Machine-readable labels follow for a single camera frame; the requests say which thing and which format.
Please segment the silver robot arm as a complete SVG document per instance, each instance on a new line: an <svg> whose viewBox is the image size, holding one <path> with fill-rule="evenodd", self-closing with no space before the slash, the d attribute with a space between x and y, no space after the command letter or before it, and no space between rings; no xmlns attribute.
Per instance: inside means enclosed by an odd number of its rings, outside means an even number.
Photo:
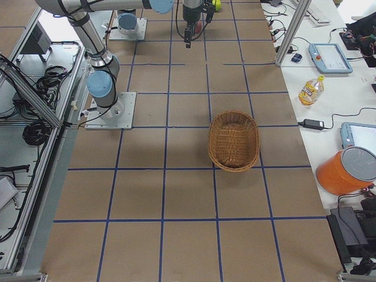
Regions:
<svg viewBox="0 0 376 282"><path fill-rule="evenodd" d="M135 9L117 10L118 30L121 34L134 34L138 28L137 16Z"/></svg>
<svg viewBox="0 0 376 282"><path fill-rule="evenodd" d="M173 1L36 1L39 7L56 17L65 17L83 43L93 73L88 76L86 85L96 102L101 119L116 120L125 111L125 104L116 90L120 70L118 59L108 50L96 31L90 14L97 11L118 11L121 31L135 31L138 27L137 9L151 9L166 14L173 8Z"/></svg>

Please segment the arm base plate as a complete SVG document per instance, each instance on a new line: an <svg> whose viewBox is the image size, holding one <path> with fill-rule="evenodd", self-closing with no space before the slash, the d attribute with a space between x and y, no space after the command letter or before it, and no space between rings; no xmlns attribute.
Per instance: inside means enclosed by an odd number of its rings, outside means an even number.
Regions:
<svg viewBox="0 0 376 282"><path fill-rule="evenodd" d="M88 114L84 124L87 130L130 130L136 104L136 92L118 92L117 102L107 109L96 109Z"/></svg>
<svg viewBox="0 0 376 282"><path fill-rule="evenodd" d="M146 36L147 19L137 18L134 29L125 29L119 26L118 19L113 20L109 34L110 41L144 41Z"/></svg>

